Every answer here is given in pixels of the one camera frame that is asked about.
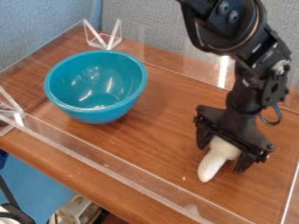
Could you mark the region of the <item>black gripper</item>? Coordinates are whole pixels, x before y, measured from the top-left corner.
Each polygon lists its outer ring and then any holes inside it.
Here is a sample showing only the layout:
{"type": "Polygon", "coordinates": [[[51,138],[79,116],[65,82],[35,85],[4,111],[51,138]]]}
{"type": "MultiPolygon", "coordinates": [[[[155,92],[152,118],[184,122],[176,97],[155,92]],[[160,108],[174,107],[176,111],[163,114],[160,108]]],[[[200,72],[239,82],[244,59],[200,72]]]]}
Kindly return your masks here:
{"type": "Polygon", "coordinates": [[[256,161],[267,160],[275,146],[258,128],[256,115],[203,105],[198,106],[196,112],[196,144],[202,150],[214,136],[236,146],[243,152],[234,168],[236,173],[243,173],[256,161]]]}

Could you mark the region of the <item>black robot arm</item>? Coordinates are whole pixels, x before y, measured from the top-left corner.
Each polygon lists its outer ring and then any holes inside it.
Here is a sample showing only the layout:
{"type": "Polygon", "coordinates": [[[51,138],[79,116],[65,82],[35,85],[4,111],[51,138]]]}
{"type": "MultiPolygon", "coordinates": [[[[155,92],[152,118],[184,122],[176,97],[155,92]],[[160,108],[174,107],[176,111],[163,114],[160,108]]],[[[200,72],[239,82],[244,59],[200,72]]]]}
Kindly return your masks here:
{"type": "Polygon", "coordinates": [[[267,23],[260,0],[176,0],[194,46],[235,60],[235,84],[226,108],[200,105],[194,118],[198,146],[218,136],[236,146],[236,172],[267,160],[275,146],[262,134],[256,119],[290,94],[287,74],[291,51],[267,23]]]}

